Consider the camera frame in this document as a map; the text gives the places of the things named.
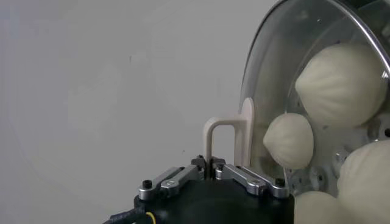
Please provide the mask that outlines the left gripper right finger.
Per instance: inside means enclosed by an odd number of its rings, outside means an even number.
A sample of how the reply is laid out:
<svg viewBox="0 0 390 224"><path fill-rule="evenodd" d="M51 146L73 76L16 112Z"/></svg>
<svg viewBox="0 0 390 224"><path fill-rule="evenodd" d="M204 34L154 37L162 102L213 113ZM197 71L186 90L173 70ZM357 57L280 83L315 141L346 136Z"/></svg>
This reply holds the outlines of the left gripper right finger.
<svg viewBox="0 0 390 224"><path fill-rule="evenodd" d="M216 180L234 180L255 196L265 192L278 199L289 197L289 188L283 178L272 178L263 173L243 166L226 164L224 159L212 157L213 178Z"/></svg>

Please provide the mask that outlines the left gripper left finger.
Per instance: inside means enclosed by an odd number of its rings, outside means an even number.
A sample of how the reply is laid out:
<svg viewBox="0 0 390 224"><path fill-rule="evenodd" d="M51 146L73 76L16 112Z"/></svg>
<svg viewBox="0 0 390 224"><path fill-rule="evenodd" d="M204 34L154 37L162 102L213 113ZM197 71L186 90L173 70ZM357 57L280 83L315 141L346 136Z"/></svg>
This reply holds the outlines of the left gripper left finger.
<svg viewBox="0 0 390 224"><path fill-rule="evenodd" d="M175 196L187 182L204 180L205 168L204 157L198 155L186 167L172 167L153 180L144 180L138 188L138 198L151 201L161 192L168 197Z"/></svg>

